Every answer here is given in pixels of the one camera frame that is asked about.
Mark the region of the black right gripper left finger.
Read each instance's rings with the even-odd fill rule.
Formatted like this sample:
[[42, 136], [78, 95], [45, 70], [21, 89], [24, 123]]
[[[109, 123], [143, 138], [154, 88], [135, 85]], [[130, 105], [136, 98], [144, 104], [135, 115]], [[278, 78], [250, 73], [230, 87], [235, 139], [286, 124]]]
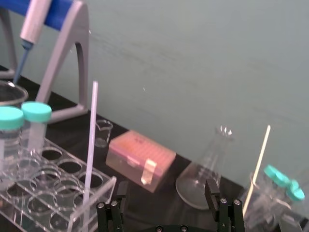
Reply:
[[124, 214], [127, 208], [128, 181], [120, 182], [116, 197], [109, 204], [96, 205], [99, 232], [123, 232]]

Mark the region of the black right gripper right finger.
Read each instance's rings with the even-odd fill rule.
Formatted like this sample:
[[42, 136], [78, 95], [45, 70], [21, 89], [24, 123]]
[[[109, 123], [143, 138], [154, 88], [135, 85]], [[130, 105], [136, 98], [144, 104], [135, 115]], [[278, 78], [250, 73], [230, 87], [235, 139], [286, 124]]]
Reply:
[[217, 222], [218, 232], [243, 231], [242, 201], [240, 199], [234, 199], [231, 204], [228, 204], [226, 198], [221, 196], [216, 181], [212, 178], [206, 179], [204, 195], [213, 219]]

